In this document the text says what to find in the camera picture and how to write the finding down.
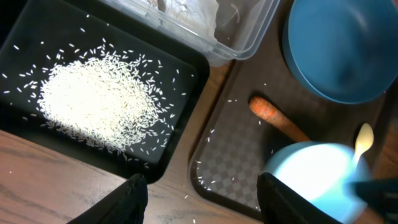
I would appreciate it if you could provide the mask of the orange carrot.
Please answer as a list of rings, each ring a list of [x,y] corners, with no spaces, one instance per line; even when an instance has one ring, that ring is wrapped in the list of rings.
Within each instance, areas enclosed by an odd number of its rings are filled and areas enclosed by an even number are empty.
[[[257,117],[277,128],[291,140],[295,142],[310,141],[310,138],[303,131],[265,98],[252,97],[249,101],[249,108]]]

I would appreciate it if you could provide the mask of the light blue bowl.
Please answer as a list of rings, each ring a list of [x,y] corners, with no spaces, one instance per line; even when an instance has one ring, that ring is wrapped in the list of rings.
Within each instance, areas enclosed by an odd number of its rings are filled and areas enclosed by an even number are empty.
[[[368,164],[355,162],[344,144],[297,142],[273,154],[264,170],[341,223],[353,223],[367,206],[354,183],[370,179]]]

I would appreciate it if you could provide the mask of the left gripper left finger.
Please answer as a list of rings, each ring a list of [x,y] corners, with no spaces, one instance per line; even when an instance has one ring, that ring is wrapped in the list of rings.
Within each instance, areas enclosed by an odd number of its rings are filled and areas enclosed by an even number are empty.
[[[146,178],[134,174],[69,224],[143,224],[147,203]]]

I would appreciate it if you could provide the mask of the white rice pile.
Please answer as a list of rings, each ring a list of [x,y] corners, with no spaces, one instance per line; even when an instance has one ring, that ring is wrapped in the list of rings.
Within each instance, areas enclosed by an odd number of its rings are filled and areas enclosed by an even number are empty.
[[[1,128],[149,169],[196,84],[193,66],[95,17],[27,12],[1,49]]]

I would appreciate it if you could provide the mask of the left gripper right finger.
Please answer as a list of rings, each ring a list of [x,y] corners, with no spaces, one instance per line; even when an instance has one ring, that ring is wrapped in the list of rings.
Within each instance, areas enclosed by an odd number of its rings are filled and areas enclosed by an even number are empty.
[[[268,172],[257,178],[257,199],[265,224],[340,224]]]

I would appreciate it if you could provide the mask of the dark blue plate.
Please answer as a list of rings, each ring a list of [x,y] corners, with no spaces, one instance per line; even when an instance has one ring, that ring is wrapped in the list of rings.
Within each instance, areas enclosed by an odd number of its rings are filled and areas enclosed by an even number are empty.
[[[282,47],[292,75],[312,93],[342,104],[372,101],[397,79],[397,4],[295,0]]]

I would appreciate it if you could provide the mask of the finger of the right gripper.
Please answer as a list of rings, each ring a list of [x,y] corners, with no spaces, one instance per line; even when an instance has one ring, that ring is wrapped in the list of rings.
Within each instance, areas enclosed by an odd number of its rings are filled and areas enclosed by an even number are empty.
[[[376,179],[351,184],[355,194],[386,223],[397,223],[397,179]]]

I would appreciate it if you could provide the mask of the white napkin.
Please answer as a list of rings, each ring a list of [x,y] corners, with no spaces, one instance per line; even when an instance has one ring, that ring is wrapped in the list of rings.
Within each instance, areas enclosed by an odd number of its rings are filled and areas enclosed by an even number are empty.
[[[143,0],[166,15],[215,39],[217,0]]]

